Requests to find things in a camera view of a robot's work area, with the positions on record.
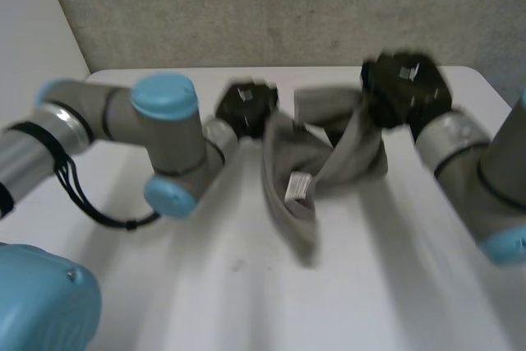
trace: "table surface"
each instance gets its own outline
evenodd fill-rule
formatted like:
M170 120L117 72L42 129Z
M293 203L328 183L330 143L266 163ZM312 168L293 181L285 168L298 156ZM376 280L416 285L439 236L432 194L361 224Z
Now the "table surface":
M205 117L233 77L276 83L281 107L290 112L296 88L358 84L359 70L169 71L194 81ZM109 70L88 81L131 86L158 71ZM493 135L510 108L476 71L443 72L454 102ZM104 304L89 351L524 349L524 269L487 262L423 168L407 130L384 137L385 179L316 200L314 269L296 262L271 223L253 142L242 144L186 222L162 219L132 234L108 230L50 179L2 222L0 239L42 247L95 273ZM86 194L102 211L122 218L149 211L142 198L151 173L144 149L99 142L76 161Z

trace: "gray fabric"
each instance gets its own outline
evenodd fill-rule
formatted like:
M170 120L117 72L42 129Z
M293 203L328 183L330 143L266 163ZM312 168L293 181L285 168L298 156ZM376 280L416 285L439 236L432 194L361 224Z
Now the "gray fabric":
M267 121L262 180L276 226L300 261L309 264L316 250L315 190L381 177L387 172L387 158L381 129L368 117L360 90L297 90L294 107L295 119L276 111ZM336 146L314 136L304 124L335 136ZM292 171L309 173L313 179L304 200L285 202Z

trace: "white tag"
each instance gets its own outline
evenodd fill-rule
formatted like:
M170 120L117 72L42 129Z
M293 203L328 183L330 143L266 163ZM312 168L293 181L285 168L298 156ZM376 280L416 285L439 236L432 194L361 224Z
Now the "white tag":
M309 173L290 173L287 191L285 192L285 201L297 201L300 199L305 199L311 180L312 176Z

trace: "light blue joint cap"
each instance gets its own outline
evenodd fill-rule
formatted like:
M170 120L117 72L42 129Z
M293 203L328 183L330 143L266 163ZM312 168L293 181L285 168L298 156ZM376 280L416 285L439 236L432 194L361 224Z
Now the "light blue joint cap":
M101 313L100 289L83 266L37 247L0 247L0 349L83 351Z
M50 90L52 90L55 86L61 85L68 82L74 82L75 80L72 80L71 78L58 78L56 80L51 80L47 84L44 84L42 88L40 88L39 93L36 95L36 101L35 104L37 106L40 106L44 102L44 98L49 93Z
M188 118L199 108L190 79L180 74L156 74L131 88L131 103L146 117L163 121Z
M156 212L174 219L185 219L197 206L187 190L158 176L146 183L145 199Z
M478 246L497 265L526 261L526 225L494 234Z

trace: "gray wall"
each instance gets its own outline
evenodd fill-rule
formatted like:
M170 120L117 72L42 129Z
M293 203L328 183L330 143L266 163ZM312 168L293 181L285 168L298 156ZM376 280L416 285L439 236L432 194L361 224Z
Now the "gray wall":
M526 0L59 0L92 71L359 65L421 48L479 70L509 102L526 81Z

